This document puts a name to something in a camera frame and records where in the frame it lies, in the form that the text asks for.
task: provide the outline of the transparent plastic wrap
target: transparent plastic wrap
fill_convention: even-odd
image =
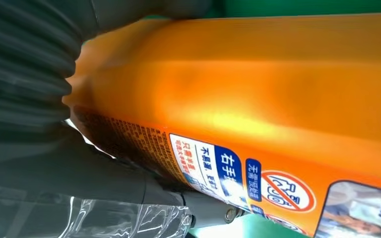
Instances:
[[[184,238],[185,206],[144,205],[0,187],[0,238]]]

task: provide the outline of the metal screw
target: metal screw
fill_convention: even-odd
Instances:
[[[226,223],[231,223],[236,217],[236,210],[234,208],[230,208],[227,210],[226,215],[224,216],[224,220]]]

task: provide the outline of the green background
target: green background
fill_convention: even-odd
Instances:
[[[307,238],[259,215],[249,214],[231,224],[191,230],[197,238]]]
[[[381,0],[213,0],[206,18],[381,12]]]
[[[381,13],[381,0],[214,0],[205,18]],[[258,215],[192,230],[198,238],[305,238]]]

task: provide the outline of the detergent bottle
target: detergent bottle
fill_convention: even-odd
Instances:
[[[381,14],[143,20],[68,81],[115,157],[308,236],[381,237]]]

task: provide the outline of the red prohibition sign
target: red prohibition sign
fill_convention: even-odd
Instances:
[[[290,181],[293,184],[295,190],[297,190],[297,192],[295,191],[295,194],[299,195],[300,203],[295,202],[285,191],[283,191],[279,186],[277,186],[277,184],[275,184],[272,181],[270,176],[275,176],[281,178],[282,180]],[[265,171],[262,172],[261,177],[262,180],[264,180],[264,182],[266,183],[261,185],[262,197],[264,197],[267,201],[274,204],[275,206],[294,212],[308,212],[314,209],[314,207],[316,206],[315,196],[312,190],[297,177],[280,171]],[[272,187],[275,190],[275,192],[278,193],[276,195],[281,196],[285,200],[287,205],[280,204],[277,201],[268,198],[268,186]]]

